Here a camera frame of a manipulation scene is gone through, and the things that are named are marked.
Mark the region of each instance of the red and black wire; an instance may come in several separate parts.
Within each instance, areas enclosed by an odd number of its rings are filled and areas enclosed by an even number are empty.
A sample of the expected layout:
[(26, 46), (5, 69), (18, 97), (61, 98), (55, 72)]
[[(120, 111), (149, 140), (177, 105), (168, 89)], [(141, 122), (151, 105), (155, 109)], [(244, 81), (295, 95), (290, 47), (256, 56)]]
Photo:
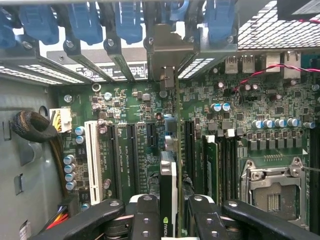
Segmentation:
[(301, 67), (286, 65), (286, 64), (283, 64), (283, 63), (274, 64), (274, 65), (270, 65), (270, 66), (266, 67), (265, 69), (262, 69), (261, 71), (257, 71), (255, 73), (251, 74), (249, 77), (243, 79), (241, 82), (239, 82), (238, 86), (236, 86), (233, 91), (237, 92), (239, 90), (240, 85), (245, 84), (251, 78), (253, 78), (253, 77), (257, 76), (257, 75), (263, 74), (267, 70), (273, 69), (273, 68), (287, 68), (287, 69), (297, 70), (299, 72), (320, 73), (320, 69), (315, 69), (315, 68), (301, 68)]

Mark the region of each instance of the pcie slot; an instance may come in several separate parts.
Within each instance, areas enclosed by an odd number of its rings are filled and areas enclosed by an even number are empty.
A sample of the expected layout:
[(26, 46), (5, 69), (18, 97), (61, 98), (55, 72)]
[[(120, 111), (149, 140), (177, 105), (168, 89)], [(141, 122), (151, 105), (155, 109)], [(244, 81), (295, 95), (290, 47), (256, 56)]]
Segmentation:
[(118, 160), (118, 144), (117, 144), (117, 128), (115, 125), (107, 126), (108, 146), (110, 152), (110, 165), (113, 172), (113, 183), (115, 183), (114, 195), (122, 200), (122, 187), (121, 187), (121, 171)]
[(186, 171), (192, 181), (196, 177), (195, 160), (195, 123), (194, 121), (184, 121), (184, 152)]
[(156, 147), (157, 144), (157, 132), (156, 132), (156, 124), (154, 122), (148, 122), (146, 124), (146, 140), (148, 147)]
[(137, 131), (134, 123), (126, 125), (126, 134), (128, 139), (128, 157), (129, 157), (129, 176), (131, 184), (131, 194), (139, 193), (139, 162), (137, 149)]
[(84, 122), (91, 205), (103, 200), (97, 121)]

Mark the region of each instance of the gray metal panel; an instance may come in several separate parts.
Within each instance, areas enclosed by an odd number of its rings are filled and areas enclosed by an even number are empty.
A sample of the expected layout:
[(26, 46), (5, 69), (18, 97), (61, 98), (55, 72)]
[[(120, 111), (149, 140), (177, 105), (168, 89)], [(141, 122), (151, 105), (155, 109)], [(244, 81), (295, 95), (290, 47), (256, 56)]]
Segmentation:
[[(81, 52), (84, 56), (86, 56), (95, 64), (113, 62), (111, 58), (107, 55), (106, 50), (104, 50), (103, 48), (90, 50), (82, 49)], [(122, 55), (124, 56), (127, 62), (147, 61), (147, 51), (143, 47), (123, 48)], [(46, 57), (62, 65), (77, 64), (77, 62), (67, 57), (65, 51), (47, 51)]]
[[(5, 79), (0, 79), (0, 85), (0, 239), (18, 240), (25, 221), (35, 235), (54, 215), (61, 189), (49, 145), (42, 144), (41, 158), (21, 166), (18, 146), (22, 138), (12, 132), (12, 139), (5, 141), (4, 135), (8, 137), (8, 121), (19, 110), (38, 112), (41, 106), (49, 109), (53, 104), (44, 86)], [(2, 122), (6, 123), (4, 131)], [(14, 178), (20, 174), (23, 192), (16, 195)]]

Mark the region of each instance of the white label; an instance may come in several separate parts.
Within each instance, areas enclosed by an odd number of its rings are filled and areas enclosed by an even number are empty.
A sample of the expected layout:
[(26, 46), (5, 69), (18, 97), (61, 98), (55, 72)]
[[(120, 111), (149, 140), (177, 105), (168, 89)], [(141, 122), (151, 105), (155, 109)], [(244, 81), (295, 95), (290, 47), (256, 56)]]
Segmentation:
[(299, 8), (297, 11), (292, 13), (292, 15), (298, 14), (317, 14), (320, 13), (320, 1), (319, 0), (311, 0), (303, 7)]
[(212, 172), (211, 172), (211, 163), (207, 162), (208, 166), (208, 196), (212, 198)]
[(25, 221), (25, 223), (22, 224), (19, 231), (19, 235), (20, 235), (20, 240), (27, 240), (28, 238), (31, 237), (31, 228), (28, 221)]

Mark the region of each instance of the screw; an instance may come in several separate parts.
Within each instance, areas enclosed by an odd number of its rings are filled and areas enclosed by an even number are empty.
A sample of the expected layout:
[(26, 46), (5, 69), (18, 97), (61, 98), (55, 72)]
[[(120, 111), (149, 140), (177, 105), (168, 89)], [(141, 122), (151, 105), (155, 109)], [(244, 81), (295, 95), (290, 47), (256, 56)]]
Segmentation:
[(228, 37), (226, 38), (226, 41), (227, 41), (229, 44), (231, 44), (231, 43), (234, 41), (234, 36), (228, 36)]
[(115, 42), (111, 39), (111, 38), (108, 38), (108, 45), (110, 46), (110, 47), (113, 47), (114, 45), (115, 45)]
[(110, 206), (116, 207), (116, 206), (119, 206), (119, 203), (117, 201), (113, 201), (113, 202), (110, 202)]
[(149, 38), (149, 45), (153, 45), (154, 44), (154, 39), (152, 37)]
[(22, 46), (25, 48), (25, 49), (32, 49), (33, 46), (30, 42), (27, 42), (27, 41), (23, 41), (22, 42)]
[(65, 40), (65, 45), (70, 49), (72, 49), (75, 46), (74, 43), (70, 40)]
[(63, 97), (63, 100), (66, 102), (66, 103), (71, 103), (72, 102), (72, 96), (71, 95), (65, 95)]
[(229, 201), (228, 204), (229, 204), (229, 206), (231, 206), (233, 208), (238, 207), (238, 203), (236, 203), (235, 201)]
[(149, 197), (149, 196), (145, 196), (145, 197), (143, 198), (143, 200), (145, 200), (145, 201), (150, 201), (150, 200), (152, 200), (152, 198)]
[(200, 202), (202, 201), (202, 196), (194, 196), (194, 200)]

